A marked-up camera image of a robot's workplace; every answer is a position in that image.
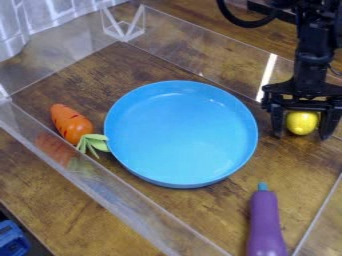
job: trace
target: blue plate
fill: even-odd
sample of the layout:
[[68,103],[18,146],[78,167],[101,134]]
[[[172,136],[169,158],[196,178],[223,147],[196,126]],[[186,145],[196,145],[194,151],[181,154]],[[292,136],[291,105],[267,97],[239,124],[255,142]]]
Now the blue plate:
[[104,135],[126,169],[170,188],[224,179],[257,143],[255,119],[243,103],[192,81],[153,83],[125,94],[106,114]]

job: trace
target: yellow lemon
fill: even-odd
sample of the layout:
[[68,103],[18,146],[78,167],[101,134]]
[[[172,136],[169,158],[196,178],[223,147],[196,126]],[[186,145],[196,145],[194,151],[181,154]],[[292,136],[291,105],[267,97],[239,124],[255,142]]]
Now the yellow lemon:
[[319,121],[316,112],[292,111],[285,115],[285,127],[296,135],[313,131]]

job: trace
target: transparent plastic bin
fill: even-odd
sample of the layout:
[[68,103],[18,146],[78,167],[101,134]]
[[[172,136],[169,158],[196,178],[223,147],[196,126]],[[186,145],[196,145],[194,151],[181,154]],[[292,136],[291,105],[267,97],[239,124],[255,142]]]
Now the transparent plastic bin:
[[[122,4],[38,33],[22,52],[0,63],[0,124],[166,255],[241,254],[248,200],[260,180],[277,194],[284,240],[288,251],[299,253],[305,243],[296,248],[297,242],[339,176],[342,147],[340,128],[324,143],[315,135],[269,136],[260,86],[288,79],[291,72],[292,62],[275,54],[144,5]],[[257,149],[245,166],[194,190],[141,181],[109,154],[98,160],[80,154],[56,134],[46,111],[54,102],[73,106],[101,133],[114,101],[137,86],[170,79],[201,81],[235,94],[259,126]],[[335,77],[328,80],[342,85]],[[62,145],[61,158],[38,146],[41,138]]]

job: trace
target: wooden surface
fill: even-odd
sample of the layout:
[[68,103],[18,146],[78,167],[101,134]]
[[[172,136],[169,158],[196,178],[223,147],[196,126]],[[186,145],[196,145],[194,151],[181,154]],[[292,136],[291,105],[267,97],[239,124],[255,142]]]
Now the wooden surface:
[[[209,0],[142,2],[283,57],[292,56],[295,29],[283,22],[245,30],[221,18]],[[11,99],[52,130],[50,104],[77,106],[101,132],[105,113],[118,97],[142,84],[169,79],[205,82],[134,47],[114,43]],[[97,161],[232,255],[244,255],[248,199],[264,180],[277,194],[291,252],[337,177],[340,142],[335,138],[320,142],[316,134],[275,139],[268,115],[256,102],[237,97],[256,118],[259,145],[245,166],[220,183],[196,190],[169,190],[130,175],[109,154]],[[162,255],[3,131],[0,136],[0,200],[56,255]]]

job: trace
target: carrot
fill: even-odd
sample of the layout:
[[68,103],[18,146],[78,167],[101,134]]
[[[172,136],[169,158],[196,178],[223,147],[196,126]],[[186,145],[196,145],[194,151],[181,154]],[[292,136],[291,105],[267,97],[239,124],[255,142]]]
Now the carrot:
[[82,135],[93,133],[90,121],[62,104],[52,105],[50,118],[60,135],[72,145],[78,143]]
[[36,147],[54,160],[62,167],[68,167],[70,160],[76,156],[76,151],[61,140],[46,132],[41,132],[34,139]]

